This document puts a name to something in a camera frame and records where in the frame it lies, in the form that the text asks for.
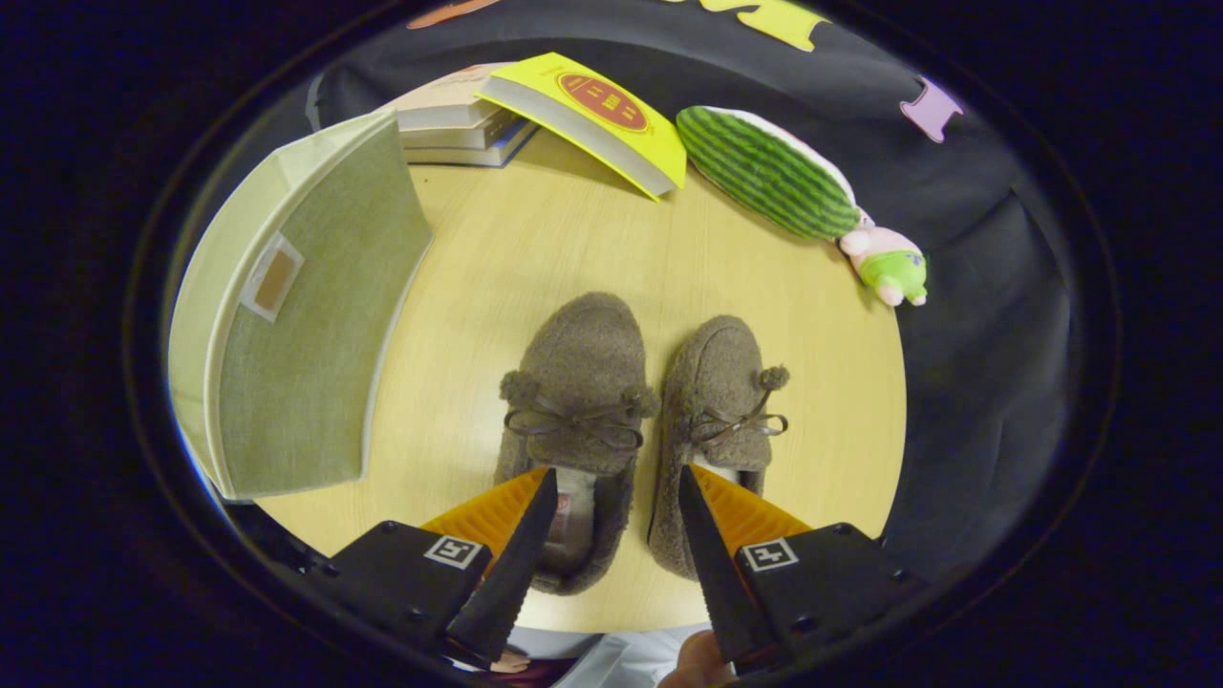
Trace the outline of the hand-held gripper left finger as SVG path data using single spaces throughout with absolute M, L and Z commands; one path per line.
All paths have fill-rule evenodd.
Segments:
M 558 497 L 555 470 L 537 467 L 423 525 L 374 525 L 306 578 L 382 634 L 486 668 L 523 609 Z

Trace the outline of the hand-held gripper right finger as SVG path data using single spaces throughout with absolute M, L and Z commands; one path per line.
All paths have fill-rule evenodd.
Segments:
M 682 467 L 678 510 L 722 656 L 744 675 L 839 653 L 927 585 L 857 527 L 810 527 L 702 466 Z

